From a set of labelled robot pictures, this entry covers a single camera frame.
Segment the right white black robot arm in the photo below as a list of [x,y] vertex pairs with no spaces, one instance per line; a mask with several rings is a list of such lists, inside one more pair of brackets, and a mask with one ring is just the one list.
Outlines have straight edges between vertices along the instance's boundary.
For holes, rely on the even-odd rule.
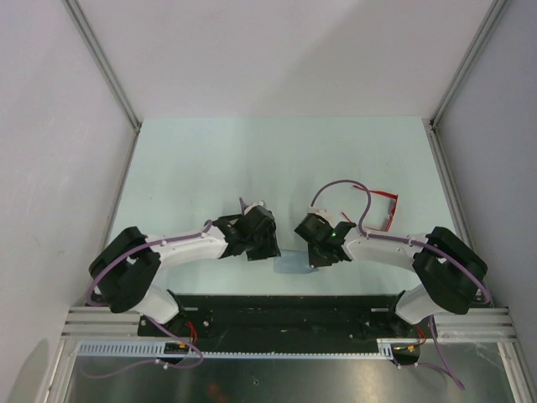
[[415,273],[420,284],[401,291],[380,327],[406,337],[422,320],[439,313],[465,315],[487,273],[484,261],[451,230],[394,236],[360,229],[353,222],[333,226],[322,212],[308,213],[295,228],[307,243],[314,268],[343,261],[371,261]]

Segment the red sunglasses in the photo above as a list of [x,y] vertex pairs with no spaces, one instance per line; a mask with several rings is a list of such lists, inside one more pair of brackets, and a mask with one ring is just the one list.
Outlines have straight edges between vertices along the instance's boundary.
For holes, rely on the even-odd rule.
[[[388,232],[396,214],[399,194],[383,190],[371,190],[371,206],[362,225],[365,229]],[[339,217],[347,222],[357,223],[362,215],[360,206],[348,202],[339,212]]]

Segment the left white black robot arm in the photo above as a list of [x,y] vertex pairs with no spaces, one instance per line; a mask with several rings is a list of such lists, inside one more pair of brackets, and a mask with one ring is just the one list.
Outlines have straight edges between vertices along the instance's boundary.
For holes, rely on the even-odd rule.
[[122,230],[89,267],[92,283],[86,302],[118,314],[135,311],[165,334],[184,329],[185,314],[175,295],[154,284],[160,270],[204,259],[246,254],[249,261],[280,255],[276,222],[264,204],[236,215],[207,221],[203,229],[174,237],[155,237],[137,227]]

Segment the blue cleaning cloth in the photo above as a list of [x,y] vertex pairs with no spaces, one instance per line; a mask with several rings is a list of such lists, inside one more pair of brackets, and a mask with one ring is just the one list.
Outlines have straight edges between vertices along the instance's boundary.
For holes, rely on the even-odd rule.
[[305,251],[282,250],[281,255],[274,259],[274,272],[283,275],[308,275],[318,272],[312,266],[309,255]]

